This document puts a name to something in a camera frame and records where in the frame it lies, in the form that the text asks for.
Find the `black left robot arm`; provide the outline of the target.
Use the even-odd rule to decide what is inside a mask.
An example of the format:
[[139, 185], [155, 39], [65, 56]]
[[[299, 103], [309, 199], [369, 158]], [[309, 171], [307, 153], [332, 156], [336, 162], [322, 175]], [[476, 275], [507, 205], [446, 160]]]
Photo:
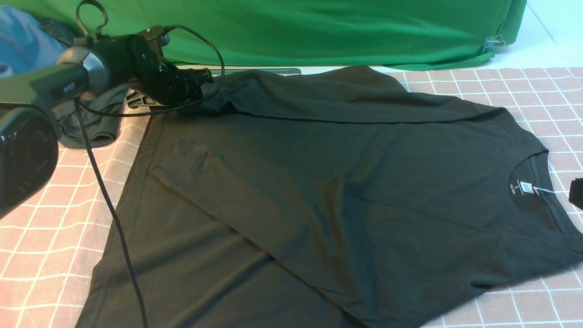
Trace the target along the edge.
[[162, 108], [203, 100], [208, 69], [179, 69], [162, 52], [175, 26], [133, 35], [78, 39], [56, 65], [1, 80], [1, 216], [35, 195], [58, 162], [60, 127], [54, 108], [78, 98], [92, 101], [125, 85]]

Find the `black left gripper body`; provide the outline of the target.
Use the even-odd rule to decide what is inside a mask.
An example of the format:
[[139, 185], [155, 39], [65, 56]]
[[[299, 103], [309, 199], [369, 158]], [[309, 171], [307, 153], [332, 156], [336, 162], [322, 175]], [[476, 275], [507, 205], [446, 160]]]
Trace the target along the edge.
[[128, 47], [133, 59], [134, 80], [129, 86], [164, 106], [181, 106], [201, 100], [201, 87], [190, 87], [184, 69], [169, 62], [162, 48], [138, 35], [130, 35]]

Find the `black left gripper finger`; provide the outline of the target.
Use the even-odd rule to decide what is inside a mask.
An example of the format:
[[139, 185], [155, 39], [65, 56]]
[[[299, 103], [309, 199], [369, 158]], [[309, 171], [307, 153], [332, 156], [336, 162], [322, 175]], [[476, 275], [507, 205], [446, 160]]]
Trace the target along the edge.
[[136, 91], [130, 91], [127, 94], [127, 107], [131, 108], [131, 109], [136, 109], [136, 108], [154, 108], [154, 109], [163, 109], [166, 108], [166, 106], [160, 104], [157, 101], [154, 101], [153, 99], [149, 98], [146, 95], [142, 95], [139, 92]]
[[205, 84], [214, 83], [212, 73], [208, 68], [185, 69], [184, 79], [190, 87], [202, 87]]

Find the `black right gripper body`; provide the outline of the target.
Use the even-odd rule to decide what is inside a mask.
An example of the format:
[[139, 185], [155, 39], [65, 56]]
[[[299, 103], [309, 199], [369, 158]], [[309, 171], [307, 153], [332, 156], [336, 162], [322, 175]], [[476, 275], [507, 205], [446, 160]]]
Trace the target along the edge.
[[568, 201], [572, 205], [583, 205], [583, 178], [578, 177], [571, 181]]

